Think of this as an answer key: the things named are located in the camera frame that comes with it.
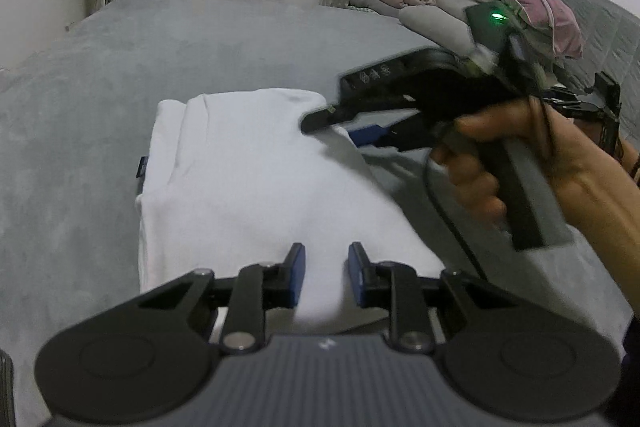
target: gray bed sheet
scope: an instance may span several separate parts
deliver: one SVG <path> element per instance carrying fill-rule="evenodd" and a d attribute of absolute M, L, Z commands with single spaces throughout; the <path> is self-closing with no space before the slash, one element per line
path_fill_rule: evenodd
<path fill-rule="evenodd" d="M 397 20 L 351 10 L 117 0 L 2 73 L 0 347 L 16 365 L 18 427 L 48 416 L 33 380 L 42 344 L 139 291 L 135 172 L 159 101 L 261 87 L 333 100 L 339 73 L 431 44 Z M 469 269 L 424 196 L 424 151 L 363 153 L 425 243 L 447 266 Z M 579 235 L 558 251 L 514 253 L 500 233 L 469 221 L 449 188 L 436 175 L 444 206 L 492 281 L 620 342 L 630 311 Z"/>

